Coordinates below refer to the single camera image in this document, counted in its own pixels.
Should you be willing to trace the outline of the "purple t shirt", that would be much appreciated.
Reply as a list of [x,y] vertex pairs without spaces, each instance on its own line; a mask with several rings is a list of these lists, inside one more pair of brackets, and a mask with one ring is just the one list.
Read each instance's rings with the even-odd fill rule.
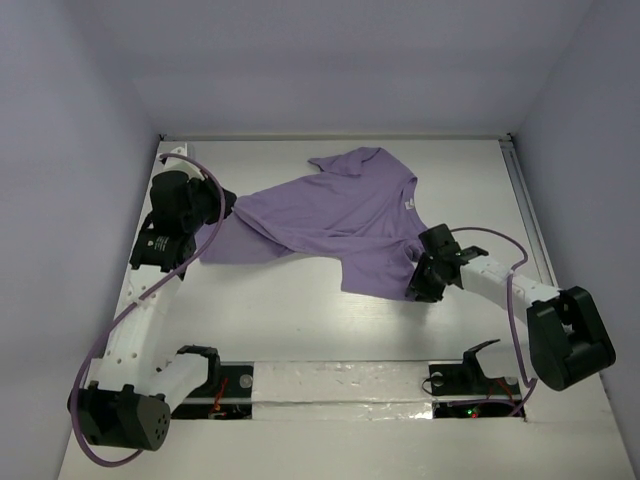
[[204,264],[264,264],[300,253],[336,258],[344,292],[402,300],[426,230],[417,176],[381,147],[312,158],[315,174],[238,198],[220,227],[196,236]]

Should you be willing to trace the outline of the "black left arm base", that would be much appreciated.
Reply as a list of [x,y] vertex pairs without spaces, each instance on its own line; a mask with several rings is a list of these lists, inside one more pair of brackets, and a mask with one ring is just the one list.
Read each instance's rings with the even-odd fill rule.
[[249,420],[252,418],[253,363],[223,363],[217,386],[203,385],[172,412],[173,420]]

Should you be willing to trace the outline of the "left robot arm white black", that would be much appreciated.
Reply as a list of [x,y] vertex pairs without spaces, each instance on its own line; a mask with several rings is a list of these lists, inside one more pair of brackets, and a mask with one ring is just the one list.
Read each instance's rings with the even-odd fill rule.
[[185,345],[156,356],[161,327],[188,266],[203,254],[196,233],[219,227],[235,198],[201,167],[181,163],[155,175],[151,210],[137,234],[124,285],[125,306],[91,347],[76,375],[68,409],[83,453],[103,467],[94,447],[156,451],[172,413],[192,393],[225,387],[217,349]]

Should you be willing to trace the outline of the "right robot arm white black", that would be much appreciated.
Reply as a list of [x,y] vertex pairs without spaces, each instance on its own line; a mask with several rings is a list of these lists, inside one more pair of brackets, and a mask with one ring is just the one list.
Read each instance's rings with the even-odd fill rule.
[[478,247],[461,248],[445,224],[419,235],[424,253],[408,284],[406,296],[436,303],[455,286],[503,308],[508,315],[519,365],[524,365],[515,321],[527,328],[529,358],[535,378],[563,391],[615,364],[616,351],[592,295],[574,286],[559,289],[519,275],[528,254],[514,239],[522,259],[511,267]]

